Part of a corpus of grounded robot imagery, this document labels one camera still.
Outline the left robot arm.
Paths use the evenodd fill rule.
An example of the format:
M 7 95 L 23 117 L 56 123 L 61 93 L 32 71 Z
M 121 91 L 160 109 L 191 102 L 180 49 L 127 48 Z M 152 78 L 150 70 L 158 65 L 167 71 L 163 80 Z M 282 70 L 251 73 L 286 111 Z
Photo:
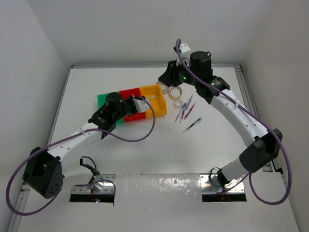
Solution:
M 46 199 L 55 196 L 62 188 L 87 184 L 93 168 L 83 171 L 78 166 L 76 170 L 69 171 L 67 166 L 78 160 L 83 150 L 112 132 L 118 120 L 147 110 L 148 102 L 142 97 L 123 99 L 118 92 L 109 93 L 104 105 L 68 140 L 57 142 L 43 151 L 39 148 L 32 151 L 23 181 Z

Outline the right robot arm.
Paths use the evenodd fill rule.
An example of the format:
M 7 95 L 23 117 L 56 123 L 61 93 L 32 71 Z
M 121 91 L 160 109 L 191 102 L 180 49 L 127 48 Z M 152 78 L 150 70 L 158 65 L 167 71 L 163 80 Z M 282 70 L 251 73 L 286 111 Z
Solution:
M 194 86 L 197 94 L 228 120 L 246 145 L 238 158 L 218 169 L 215 176 L 210 176 L 211 185 L 217 189 L 224 188 L 232 180 L 255 173 L 273 161 L 280 148 L 274 136 L 281 139 L 282 133 L 278 129 L 270 133 L 257 119 L 241 110 L 242 104 L 230 85 L 223 78 L 213 75 L 210 52 L 193 52 L 187 66 L 201 79 L 200 82 L 179 59 L 169 61 L 166 71 L 158 80 L 168 87 L 177 87 L 182 83 Z

